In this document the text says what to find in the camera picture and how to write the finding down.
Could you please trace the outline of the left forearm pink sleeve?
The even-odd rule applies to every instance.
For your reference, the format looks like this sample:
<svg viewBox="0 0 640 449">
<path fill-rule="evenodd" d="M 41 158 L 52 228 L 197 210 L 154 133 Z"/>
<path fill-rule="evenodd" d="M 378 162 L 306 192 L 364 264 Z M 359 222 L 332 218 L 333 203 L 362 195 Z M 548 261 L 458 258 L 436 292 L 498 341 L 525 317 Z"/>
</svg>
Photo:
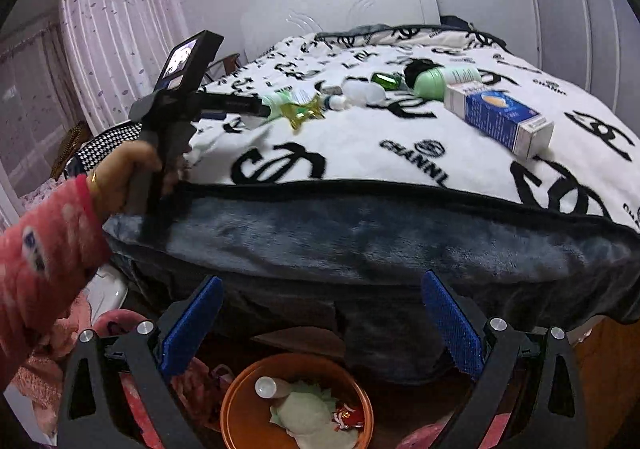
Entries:
<svg viewBox="0 0 640 449">
<path fill-rule="evenodd" d="M 2 233 L 2 387 L 110 256 L 85 175 Z"/>
</svg>

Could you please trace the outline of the person's left hand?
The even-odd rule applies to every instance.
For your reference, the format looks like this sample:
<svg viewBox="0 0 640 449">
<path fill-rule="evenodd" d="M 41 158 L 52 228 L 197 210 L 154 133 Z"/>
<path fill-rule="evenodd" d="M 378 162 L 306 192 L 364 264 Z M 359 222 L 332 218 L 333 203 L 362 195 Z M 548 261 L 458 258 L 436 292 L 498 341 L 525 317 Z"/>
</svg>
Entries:
<svg viewBox="0 0 640 449">
<path fill-rule="evenodd" d="M 164 175 L 162 194 L 167 195 L 181 180 L 186 168 L 183 156 L 163 167 L 154 147 L 142 140 L 123 142 L 87 176 L 94 214 L 101 224 L 125 209 L 131 182 L 139 174 Z"/>
</svg>

